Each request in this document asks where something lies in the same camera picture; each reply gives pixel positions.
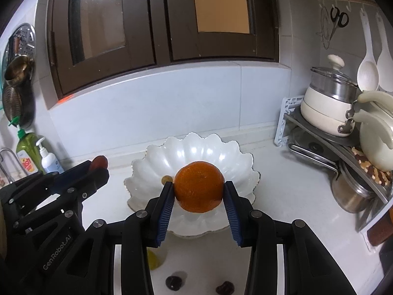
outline kitchen cabinet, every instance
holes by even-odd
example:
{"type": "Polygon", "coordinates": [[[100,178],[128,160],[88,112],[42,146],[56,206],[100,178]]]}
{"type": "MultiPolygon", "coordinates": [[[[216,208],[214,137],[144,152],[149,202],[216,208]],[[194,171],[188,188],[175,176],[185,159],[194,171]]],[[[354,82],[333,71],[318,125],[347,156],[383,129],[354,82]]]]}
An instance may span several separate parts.
{"type": "Polygon", "coordinates": [[[278,62],[276,0],[49,0],[47,19],[59,98],[185,61],[278,62]]]}
{"type": "Polygon", "coordinates": [[[153,65],[148,0],[53,0],[49,55],[59,97],[153,65]]]}
{"type": "Polygon", "coordinates": [[[276,0],[168,0],[173,60],[278,61],[276,0]]]}

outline dark bean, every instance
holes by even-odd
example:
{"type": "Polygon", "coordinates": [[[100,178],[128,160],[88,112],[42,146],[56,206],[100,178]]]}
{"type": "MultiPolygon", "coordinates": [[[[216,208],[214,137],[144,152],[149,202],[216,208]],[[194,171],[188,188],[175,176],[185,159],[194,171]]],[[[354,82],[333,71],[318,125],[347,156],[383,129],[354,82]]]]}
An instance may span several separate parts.
{"type": "Polygon", "coordinates": [[[235,286],[228,281],[223,282],[222,285],[216,287],[218,295],[231,295],[235,291],[235,286]]]}
{"type": "Polygon", "coordinates": [[[183,284],[183,280],[179,276],[169,276],[165,280],[165,285],[172,291],[178,291],[183,284]]]}

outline stainless steel saucepan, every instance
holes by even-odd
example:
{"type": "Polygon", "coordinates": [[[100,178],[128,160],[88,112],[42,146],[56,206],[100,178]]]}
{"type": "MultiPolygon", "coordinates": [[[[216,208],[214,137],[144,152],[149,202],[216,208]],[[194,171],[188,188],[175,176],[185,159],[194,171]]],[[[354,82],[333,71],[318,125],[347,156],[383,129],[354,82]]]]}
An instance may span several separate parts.
{"type": "Polygon", "coordinates": [[[375,192],[343,160],[336,163],[295,144],[288,144],[288,148],[313,163],[327,167],[336,173],[331,188],[335,200],[343,210],[349,213],[361,212],[375,198],[375,192]]]}

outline soap dispenser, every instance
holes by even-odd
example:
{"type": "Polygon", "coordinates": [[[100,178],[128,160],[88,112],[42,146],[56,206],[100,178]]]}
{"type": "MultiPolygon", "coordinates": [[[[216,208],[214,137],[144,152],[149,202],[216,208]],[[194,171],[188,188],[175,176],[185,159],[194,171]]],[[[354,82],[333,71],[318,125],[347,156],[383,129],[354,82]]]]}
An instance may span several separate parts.
{"type": "Polygon", "coordinates": [[[45,140],[45,138],[40,138],[36,145],[40,148],[40,154],[42,156],[41,164],[46,173],[50,172],[59,172],[63,173],[64,169],[60,165],[60,162],[58,161],[57,157],[53,153],[49,153],[46,148],[42,146],[42,142],[45,140]]]}

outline scissors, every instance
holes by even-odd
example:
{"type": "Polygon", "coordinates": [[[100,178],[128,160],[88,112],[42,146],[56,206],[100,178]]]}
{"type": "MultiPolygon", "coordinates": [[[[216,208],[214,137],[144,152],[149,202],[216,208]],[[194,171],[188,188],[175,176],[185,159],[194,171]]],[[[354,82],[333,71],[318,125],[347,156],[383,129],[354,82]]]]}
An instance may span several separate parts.
{"type": "Polygon", "coordinates": [[[348,25],[349,22],[349,16],[348,14],[346,14],[345,12],[340,12],[339,8],[337,8],[336,6],[333,7],[330,10],[330,18],[333,21],[333,30],[332,33],[330,34],[330,40],[333,37],[333,34],[335,33],[335,31],[337,30],[337,27],[343,28],[346,27],[348,25]],[[347,20],[345,23],[343,23],[343,18],[347,17],[347,20]]]}

